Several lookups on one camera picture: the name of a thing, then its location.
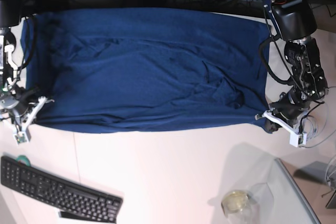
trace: white table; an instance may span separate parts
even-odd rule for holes
[[[326,77],[333,86],[336,84],[336,37],[325,31],[314,35]],[[274,46],[270,49],[270,65],[281,78],[287,77]],[[266,95],[276,101],[285,88],[279,89],[268,78]],[[331,103],[335,98],[336,90],[326,99],[331,111],[336,107]],[[325,110],[321,108],[317,113],[323,124]],[[332,114],[329,121],[333,119],[336,115]],[[334,127],[327,125],[322,136]],[[248,189],[265,181],[275,157],[303,167],[316,160],[326,162],[336,153],[333,142],[312,150],[299,150],[289,145],[286,131],[269,135],[248,124],[179,132],[95,135],[34,125],[30,128],[32,142],[19,148],[3,124],[0,131],[0,152],[26,155],[36,167],[123,197],[118,224],[227,223],[220,207],[223,196],[231,189]],[[315,193],[310,197],[312,205],[320,200],[318,192],[322,189],[320,185],[307,187]],[[60,220],[52,207],[3,186],[0,191],[19,224],[84,223]],[[323,224],[334,223],[329,222],[333,218],[324,206],[316,207],[315,211],[324,220]]]

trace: blue object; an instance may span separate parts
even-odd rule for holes
[[[16,161],[18,161],[19,163],[25,164],[26,166],[30,166],[30,161],[28,157],[26,157],[25,155],[18,156]]]
[[[27,87],[37,84],[55,99],[38,114],[40,125],[85,133],[264,125],[255,115],[267,109],[267,73],[258,56],[269,36],[265,24],[163,8],[70,10],[36,19]]]

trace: black keyboard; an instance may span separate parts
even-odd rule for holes
[[[91,221],[115,223],[122,199],[1,158],[1,184],[43,203]]]

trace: wrinkled fabric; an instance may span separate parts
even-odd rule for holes
[[[265,24],[163,8],[69,10],[36,21],[27,87],[55,100],[39,112],[42,126],[84,133],[264,126],[255,115],[267,109],[258,56]],[[33,41],[28,24],[23,51]]]

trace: black equipment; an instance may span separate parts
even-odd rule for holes
[[[306,142],[306,135],[302,129],[302,120],[298,118],[307,114],[311,102],[322,104],[327,94],[328,84],[320,62],[320,51],[316,40],[311,37],[317,29],[317,24],[307,0],[262,0],[266,14],[271,19],[277,35],[265,40],[259,48],[262,62],[269,74],[279,83],[293,86],[292,89],[280,97],[280,100],[271,103],[268,114],[264,114],[271,122],[268,123],[270,132],[276,131],[279,125],[286,124],[287,130],[298,136],[294,146]],[[285,58],[279,51],[290,78],[279,79],[268,66],[263,56],[263,49],[270,42],[278,39],[286,42]],[[285,63],[291,65],[290,71]]]
[[[122,199],[83,187],[10,157],[1,158],[1,184],[84,220],[115,223]]]

